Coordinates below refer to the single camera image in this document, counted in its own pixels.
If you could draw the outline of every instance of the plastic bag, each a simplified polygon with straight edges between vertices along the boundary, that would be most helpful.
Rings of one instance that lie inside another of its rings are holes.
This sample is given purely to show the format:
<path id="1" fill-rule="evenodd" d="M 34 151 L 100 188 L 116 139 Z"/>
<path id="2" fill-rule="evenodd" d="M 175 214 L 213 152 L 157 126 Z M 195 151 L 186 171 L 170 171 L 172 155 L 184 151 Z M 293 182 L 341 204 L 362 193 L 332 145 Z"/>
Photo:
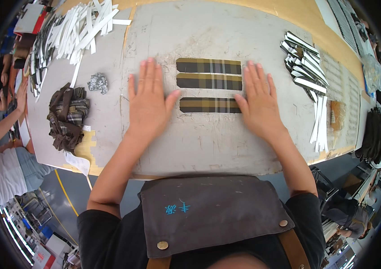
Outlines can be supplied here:
<path id="1" fill-rule="evenodd" d="M 367 92 L 381 91 L 381 64 L 371 54 L 364 55 L 362 67 L 367 83 Z"/>
<path id="2" fill-rule="evenodd" d="M 346 104 L 331 101 L 331 127 L 334 131 L 340 131 L 345 126 Z"/>

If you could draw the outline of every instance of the jeans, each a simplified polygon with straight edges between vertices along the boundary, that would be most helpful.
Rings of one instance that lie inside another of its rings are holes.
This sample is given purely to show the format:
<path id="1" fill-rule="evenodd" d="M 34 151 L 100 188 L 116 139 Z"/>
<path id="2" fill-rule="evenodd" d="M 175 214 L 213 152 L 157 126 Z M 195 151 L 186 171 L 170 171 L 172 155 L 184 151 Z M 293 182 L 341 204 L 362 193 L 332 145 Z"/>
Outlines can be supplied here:
<path id="1" fill-rule="evenodd" d="M 25 177 L 28 192 L 35 191 L 41 186 L 44 176 L 50 174 L 55 168 L 38 163 L 35 154 L 28 152 L 25 148 L 15 148 L 15 152 Z"/>

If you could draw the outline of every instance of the chair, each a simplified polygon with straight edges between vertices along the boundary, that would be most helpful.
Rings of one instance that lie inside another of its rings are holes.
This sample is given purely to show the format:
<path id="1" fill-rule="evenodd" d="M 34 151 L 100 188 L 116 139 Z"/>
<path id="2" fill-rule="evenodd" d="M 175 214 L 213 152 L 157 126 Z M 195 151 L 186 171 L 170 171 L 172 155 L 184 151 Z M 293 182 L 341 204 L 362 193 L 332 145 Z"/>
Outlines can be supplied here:
<path id="1" fill-rule="evenodd" d="M 334 187 L 333 183 L 321 172 L 319 168 L 313 167 L 310 171 L 312 172 L 313 178 L 316 182 L 317 195 L 321 201 L 319 211 L 322 213 L 327 202 L 339 192 L 339 189 Z"/>

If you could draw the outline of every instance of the table surface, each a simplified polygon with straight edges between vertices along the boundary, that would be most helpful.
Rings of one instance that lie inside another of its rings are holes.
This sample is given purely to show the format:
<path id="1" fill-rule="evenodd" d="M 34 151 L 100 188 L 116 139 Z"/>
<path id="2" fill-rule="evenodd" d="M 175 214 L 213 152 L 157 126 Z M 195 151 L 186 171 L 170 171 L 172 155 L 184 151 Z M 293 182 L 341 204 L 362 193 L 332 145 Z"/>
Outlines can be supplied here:
<path id="1" fill-rule="evenodd" d="M 293 83 L 284 66 L 286 54 L 279 48 L 287 30 L 312 43 L 312 35 L 306 30 L 275 15 L 225 3 L 154 3 L 137 6 L 134 11 L 126 38 L 127 27 L 123 25 L 114 25 L 104 37 L 96 36 L 96 53 L 85 52 L 75 84 L 85 87 L 96 72 L 104 73 L 108 80 L 105 95 L 87 90 L 91 107 L 84 123 L 91 126 L 91 132 L 84 132 L 83 142 L 75 150 L 77 156 L 91 161 L 90 174 L 99 175 L 122 140 L 129 126 L 127 78 L 137 74 L 139 62 L 149 56 L 163 67 L 166 93 L 177 89 L 175 61 L 180 57 L 237 60 L 242 66 L 248 60 L 261 62 L 265 71 L 273 75 L 280 117 L 309 164 L 355 149 L 362 114 L 360 79 L 331 52 L 318 46 L 321 67 L 331 86 L 328 99 L 345 102 L 349 109 L 345 128 L 337 138 L 328 131 L 328 153 L 315 152 L 314 144 L 309 143 L 313 103 Z M 115 19 L 128 19 L 130 13 L 131 8 L 121 10 Z M 51 62 L 38 102 L 28 95 L 27 120 L 38 162 L 76 171 L 53 147 L 46 119 L 52 94 L 71 81 L 74 69 L 66 59 Z M 182 97 L 233 98 L 236 94 L 222 89 L 181 90 Z M 226 113 L 185 114 L 177 102 L 166 132 L 140 158 L 133 177 L 155 179 L 197 172 L 261 175 L 281 171 L 274 152 L 245 128 L 241 117 Z"/>

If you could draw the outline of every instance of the finger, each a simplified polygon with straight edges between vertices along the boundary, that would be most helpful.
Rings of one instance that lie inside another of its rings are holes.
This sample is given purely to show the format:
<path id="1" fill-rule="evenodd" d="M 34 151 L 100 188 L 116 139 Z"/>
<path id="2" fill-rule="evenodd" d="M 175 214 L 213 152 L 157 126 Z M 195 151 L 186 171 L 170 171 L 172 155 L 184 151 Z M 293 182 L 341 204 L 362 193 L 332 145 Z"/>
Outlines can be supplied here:
<path id="1" fill-rule="evenodd" d="M 249 68 L 250 76 L 252 77 L 253 84 L 255 85 L 255 93 L 258 95 L 259 93 L 263 92 L 261 80 L 252 61 L 247 63 L 247 67 Z"/>
<path id="2" fill-rule="evenodd" d="M 135 81 L 134 81 L 134 75 L 133 74 L 129 74 L 128 96 L 129 96 L 129 100 L 132 100 L 135 97 Z"/>
<path id="3" fill-rule="evenodd" d="M 153 80 L 155 77 L 155 61 L 153 58 L 147 59 L 146 80 L 144 82 L 144 92 L 153 92 Z"/>
<path id="4" fill-rule="evenodd" d="M 269 94 L 269 85 L 267 83 L 267 80 L 265 79 L 265 73 L 262 64 L 258 63 L 256 65 L 256 70 L 258 71 L 258 76 L 261 80 L 261 86 L 263 88 L 264 93 Z"/>
<path id="5" fill-rule="evenodd" d="M 177 89 L 167 96 L 167 98 L 165 99 L 165 107 L 168 113 L 171 113 L 174 107 L 174 104 L 180 95 L 181 95 L 181 91 Z"/>
<path id="6" fill-rule="evenodd" d="M 242 97 L 240 94 L 234 95 L 234 98 L 241 110 L 241 113 L 247 117 L 247 115 L 249 115 L 249 104 L 247 103 L 246 98 Z"/>
<path id="7" fill-rule="evenodd" d="M 155 82 L 153 85 L 153 92 L 163 97 L 163 84 L 162 84 L 162 69 L 160 65 L 155 67 Z"/>
<path id="8" fill-rule="evenodd" d="M 255 85 L 253 84 L 253 80 L 250 75 L 249 68 L 247 66 L 244 68 L 244 82 L 246 82 L 245 90 L 247 96 L 250 98 L 256 96 Z"/>
<path id="9" fill-rule="evenodd" d="M 147 61 L 141 61 L 140 63 L 140 78 L 138 80 L 137 94 L 144 92 L 144 83 L 146 79 Z"/>
<path id="10" fill-rule="evenodd" d="M 271 74 L 267 75 L 267 79 L 268 79 L 269 85 L 270 85 L 270 95 L 275 100 L 277 100 L 276 86 L 274 86 L 273 77 L 271 76 Z"/>

